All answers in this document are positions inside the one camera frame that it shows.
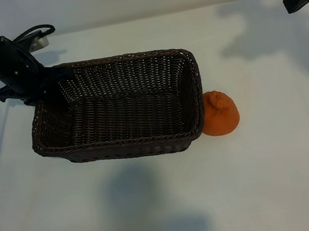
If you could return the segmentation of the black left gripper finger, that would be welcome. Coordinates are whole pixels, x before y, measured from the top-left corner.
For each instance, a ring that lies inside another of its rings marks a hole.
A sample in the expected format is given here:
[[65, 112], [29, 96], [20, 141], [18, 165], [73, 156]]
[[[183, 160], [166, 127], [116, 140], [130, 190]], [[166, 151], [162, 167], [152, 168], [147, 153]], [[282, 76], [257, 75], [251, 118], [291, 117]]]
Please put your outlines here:
[[73, 77], [73, 72], [67, 66], [45, 68], [44, 80], [41, 88], [43, 91], [43, 100], [56, 106], [60, 110], [68, 109], [68, 102], [61, 88], [64, 81]]
[[42, 96], [40, 93], [38, 93], [38, 94], [31, 94], [31, 95], [23, 96], [22, 101], [27, 106], [35, 107], [38, 101], [40, 101], [41, 99], [42, 99]]

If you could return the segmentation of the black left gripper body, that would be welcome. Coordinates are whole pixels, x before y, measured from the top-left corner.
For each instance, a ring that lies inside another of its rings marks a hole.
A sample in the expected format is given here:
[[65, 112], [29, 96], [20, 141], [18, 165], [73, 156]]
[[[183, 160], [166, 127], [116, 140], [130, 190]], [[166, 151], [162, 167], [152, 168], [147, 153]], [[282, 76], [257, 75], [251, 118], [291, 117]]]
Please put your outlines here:
[[0, 101], [38, 101], [43, 96], [44, 67], [21, 45], [0, 37]]

